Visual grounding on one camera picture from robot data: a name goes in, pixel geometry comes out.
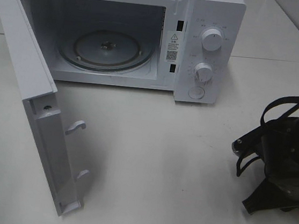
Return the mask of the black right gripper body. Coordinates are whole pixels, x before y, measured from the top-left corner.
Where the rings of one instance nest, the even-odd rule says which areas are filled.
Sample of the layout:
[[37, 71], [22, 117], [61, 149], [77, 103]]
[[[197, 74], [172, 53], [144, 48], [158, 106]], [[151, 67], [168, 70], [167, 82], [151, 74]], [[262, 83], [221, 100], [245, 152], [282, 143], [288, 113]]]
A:
[[262, 136], [264, 182], [278, 187], [299, 207], [299, 118], [270, 120]]

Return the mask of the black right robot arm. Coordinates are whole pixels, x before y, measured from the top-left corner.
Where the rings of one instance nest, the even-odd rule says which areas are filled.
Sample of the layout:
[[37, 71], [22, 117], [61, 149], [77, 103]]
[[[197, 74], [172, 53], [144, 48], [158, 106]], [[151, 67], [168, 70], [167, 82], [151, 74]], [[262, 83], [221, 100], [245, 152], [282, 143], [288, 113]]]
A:
[[245, 200], [249, 214], [299, 207], [299, 118], [289, 118], [261, 138], [265, 179]]

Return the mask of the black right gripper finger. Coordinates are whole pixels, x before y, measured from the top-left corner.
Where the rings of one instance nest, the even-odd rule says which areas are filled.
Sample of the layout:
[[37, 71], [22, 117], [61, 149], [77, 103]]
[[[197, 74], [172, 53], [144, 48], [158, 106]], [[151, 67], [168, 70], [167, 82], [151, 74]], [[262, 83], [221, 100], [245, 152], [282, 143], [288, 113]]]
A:
[[242, 201], [248, 214], [269, 209], [293, 209], [298, 207], [298, 201], [286, 197], [278, 187], [262, 181], [259, 186]]

